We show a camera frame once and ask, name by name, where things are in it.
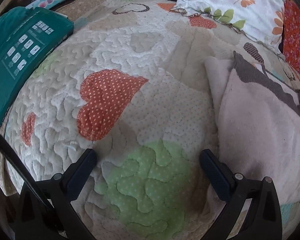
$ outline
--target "pillow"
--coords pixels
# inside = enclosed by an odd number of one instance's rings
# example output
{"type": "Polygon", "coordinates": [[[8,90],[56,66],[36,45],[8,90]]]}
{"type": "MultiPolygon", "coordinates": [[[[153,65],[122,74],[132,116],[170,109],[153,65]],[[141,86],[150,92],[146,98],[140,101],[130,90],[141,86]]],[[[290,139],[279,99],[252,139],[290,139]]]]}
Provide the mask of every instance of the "pillow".
{"type": "Polygon", "coordinates": [[[185,16],[210,14],[280,54],[283,0],[178,0],[172,10],[185,16]]]}

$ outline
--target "teal box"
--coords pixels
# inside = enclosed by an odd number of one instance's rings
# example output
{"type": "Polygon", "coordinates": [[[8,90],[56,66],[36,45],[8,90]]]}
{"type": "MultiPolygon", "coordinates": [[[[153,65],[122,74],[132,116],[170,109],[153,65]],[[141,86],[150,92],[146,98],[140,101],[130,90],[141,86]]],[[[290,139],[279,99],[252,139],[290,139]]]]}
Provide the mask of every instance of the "teal box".
{"type": "Polygon", "coordinates": [[[74,23],[64,16],[38,7],[1,46],[0,125],[33,71],[73,29],[74,23]]]}

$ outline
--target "bed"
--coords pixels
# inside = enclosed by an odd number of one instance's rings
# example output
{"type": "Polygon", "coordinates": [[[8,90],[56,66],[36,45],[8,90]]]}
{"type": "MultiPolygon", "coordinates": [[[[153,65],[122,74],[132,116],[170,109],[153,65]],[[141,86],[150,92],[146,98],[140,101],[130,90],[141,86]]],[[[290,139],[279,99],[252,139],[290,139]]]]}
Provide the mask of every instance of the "bed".
{"type": "MultiPolygon", "coordinates": [[[[300,74],[273,51],[211,17],[182,16],[175,5],[75,0],[59,8],[75,22],[74,34],[31,75],[2,123],[35,180],[96,150],[100,161],[72,202],[96,239],[200,239],[213,223],[197,161],[204,148],[217,154],[219,147],[207,57],[231,59],[236,51],[300,90],[300,74]]],[[[0,153],[4,193],[22,185],[0,153]]],[[[300,201],[281,212],[287,239],[300,201]]]]}

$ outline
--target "white icons on box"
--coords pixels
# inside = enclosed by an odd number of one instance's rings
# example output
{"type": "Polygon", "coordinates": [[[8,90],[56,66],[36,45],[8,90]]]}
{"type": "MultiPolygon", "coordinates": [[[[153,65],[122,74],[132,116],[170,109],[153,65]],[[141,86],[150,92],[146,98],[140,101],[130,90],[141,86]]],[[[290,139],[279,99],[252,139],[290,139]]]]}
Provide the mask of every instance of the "white icons on box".
{"type": "Polygon", "coordinates": [[[27,62],[26,62],[25,59],[21,60],[21,62],[19,63],[19,65],[18,65],[18,67],[17,67],[18,70],[23,69],[23,67],[24,67],[26,64],[27,64],[27,62]]]}
{"type": "Polygon", "coordinates": [[[29,40],[29,41],[26,42],[26,44],[24,45],[24,47],[26,49],[28,49],[32,44],[33,44],[33,40],[29,40]]]}
{"type": "Polygon", "coordinates": [[[20,57],[21,57],[20,53],[17,52],[17,53],[13,56],[12,62],[13,62],[13,63],[16,63],[20,57]]]}
{"type": "Polygon", "coordinates": [[[12,53],[14,53],[15,50],[16,50],[15,47],[12,47],[11,49],[9,49],[9,51],[7,53],[8,57],[10,57],[12,55],[12,53]]]}
{"type": "Polygon", "coordinates": [[[35,46],[31,49],[30,54],[31,54],[31,55],[36,54],[36,53],[38,52],[39,49],[40,49],[40,47],[39,47],[38,45],[35,45],[35,46]]]}
{"type": "Polygon", "coordinates": [[[26,40],[26,38],[28,38],[28,35],[23,34],[22,37],[19,39],[19,42],[23,43],[26,40]]]}

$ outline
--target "heart outline stitching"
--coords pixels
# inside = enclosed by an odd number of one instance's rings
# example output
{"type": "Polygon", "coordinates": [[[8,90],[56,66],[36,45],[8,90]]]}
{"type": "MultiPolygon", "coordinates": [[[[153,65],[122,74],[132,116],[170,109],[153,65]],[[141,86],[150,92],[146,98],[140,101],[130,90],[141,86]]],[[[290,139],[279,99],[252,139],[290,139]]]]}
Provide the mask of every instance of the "heart outline stitching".
{"type": "Polygon", "coordinates": [[[112,14],[118,15],[118,14],[124,14],[124,13],[128,13],[128,12],[147,12],[147,11],[149,11],[149,10],[150,10],[150,7],[147,6],[147,5],[145,5],[145,4],[142,4],[142,3],[129,3],[129,4],[125,4],[125,5],[123,5],[123,6],[119,7],[119,8],[117,8],[117,9],[115,9],[114,11],[112,11],[112,14]],[[141,11],[129,10],[129,11],[126,11],[126,12],[121,12],[121,13],[116,12],[116,10],[118,10],[118,9],[120,9],[120,8],[123,8],[123,7],[125,7],[125,6],[128,6],[128,5],[130,5],[130,4],[143,5],[143,6],[145,7],[145,9],[143,9],[143,10],[141,10],[141,11]]]}

